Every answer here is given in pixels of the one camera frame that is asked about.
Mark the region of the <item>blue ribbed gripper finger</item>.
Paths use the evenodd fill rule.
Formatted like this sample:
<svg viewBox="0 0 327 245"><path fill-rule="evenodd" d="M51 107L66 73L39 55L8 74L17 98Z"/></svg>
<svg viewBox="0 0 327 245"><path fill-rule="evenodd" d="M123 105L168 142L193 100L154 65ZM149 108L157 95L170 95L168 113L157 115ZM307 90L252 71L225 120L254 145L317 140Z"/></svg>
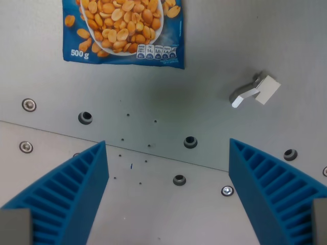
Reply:
<svg viewBox="0 0 327 245"><path fill-rule="evenodd" d="M109 180L104 141L25 188L3 210L28 209L33 244L86 244Z"/></svg>
<svg viewBox="0 0 327 245"><path fill-rule="evenodd" d="M236 139L229 141L229 177L260 244L313 244L313 200L326 186Z"/></svg>

